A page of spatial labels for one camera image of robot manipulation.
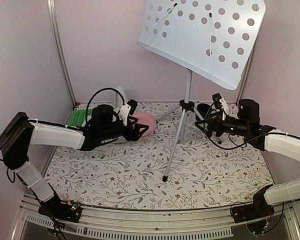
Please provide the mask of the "white sheet music page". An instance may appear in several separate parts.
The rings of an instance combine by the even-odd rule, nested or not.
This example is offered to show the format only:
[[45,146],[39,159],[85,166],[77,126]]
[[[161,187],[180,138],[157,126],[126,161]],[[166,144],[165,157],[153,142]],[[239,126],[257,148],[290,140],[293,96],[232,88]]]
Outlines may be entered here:
[[122,139],[118,139],[117,141],[115,141],[116,144],[121,144],[121,143],[125,143],[126,140],[124,138]]

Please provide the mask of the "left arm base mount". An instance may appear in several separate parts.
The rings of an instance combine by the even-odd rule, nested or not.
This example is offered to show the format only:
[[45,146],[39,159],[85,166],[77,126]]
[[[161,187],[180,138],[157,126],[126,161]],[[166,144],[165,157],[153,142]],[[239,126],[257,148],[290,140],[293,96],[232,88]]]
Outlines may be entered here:
[[60,199],[57,193],[46,202],[38,200],[40,207],[38,213],[52,219],[78,223],[82,214],[82,208],[78,202],[71,200],[65,202]]

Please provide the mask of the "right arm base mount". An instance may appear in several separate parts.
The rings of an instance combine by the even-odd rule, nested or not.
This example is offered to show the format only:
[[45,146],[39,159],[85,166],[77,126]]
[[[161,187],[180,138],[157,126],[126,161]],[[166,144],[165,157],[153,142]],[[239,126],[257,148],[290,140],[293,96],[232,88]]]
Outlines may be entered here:
[[233,217],[234,222],[242,223],[273,215],[275,213],[274,208],[272,205],[267,204],[264,197],[266,190],[272,186],[273,184],[266,185],[258,190],[252,197],[252,203],[232,206],[230,208],[230,215]]

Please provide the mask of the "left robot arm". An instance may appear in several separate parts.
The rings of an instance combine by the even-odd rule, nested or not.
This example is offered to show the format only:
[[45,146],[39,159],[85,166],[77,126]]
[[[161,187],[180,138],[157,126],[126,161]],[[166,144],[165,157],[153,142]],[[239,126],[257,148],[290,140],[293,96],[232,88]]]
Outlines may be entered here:
[[30,163],[29,147],[57,146],[88,152],[120,137],[135,142],[149,129],[132,116],[135,109],[131,103],[123,104],[118,111],[111,105],[101,104],[92,109],[84,126],[77,127],[31,119],[26,113],[18,112],[0,135],[0,161],[25,183],[53,217],[60,217],[64,205]]

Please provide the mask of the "light blue music stand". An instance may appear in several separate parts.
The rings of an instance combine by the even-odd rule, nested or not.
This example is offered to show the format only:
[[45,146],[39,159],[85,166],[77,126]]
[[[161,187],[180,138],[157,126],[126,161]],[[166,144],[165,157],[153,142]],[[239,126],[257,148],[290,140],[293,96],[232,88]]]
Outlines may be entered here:
[[185,97],[174,142],[183,141],[192,77],[236,90],[266,13],[262,0],[148,0],[138,45],[186,69]]

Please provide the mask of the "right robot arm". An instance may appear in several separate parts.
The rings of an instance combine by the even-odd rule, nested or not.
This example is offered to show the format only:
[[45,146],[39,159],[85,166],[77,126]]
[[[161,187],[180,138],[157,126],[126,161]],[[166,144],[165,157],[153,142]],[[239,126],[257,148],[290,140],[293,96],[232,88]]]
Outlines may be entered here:
[[[223,98],[215,95],[213,105],[209,107],[205,117],[200,117],[195,126],[207,138],[222,134],[241,136],[245,144],[257,150],[280,154],[300,162],[300,137],[279,129],[260,124],[260,106],[252,99],[241,99],[238,103],[236,117],[226,112],[227,104]],[[248,213],[252,218],[259,218],[272,206],[281,202],[300,200],[300,178],[281,183],[267,185],[253,196],[253,203]]]

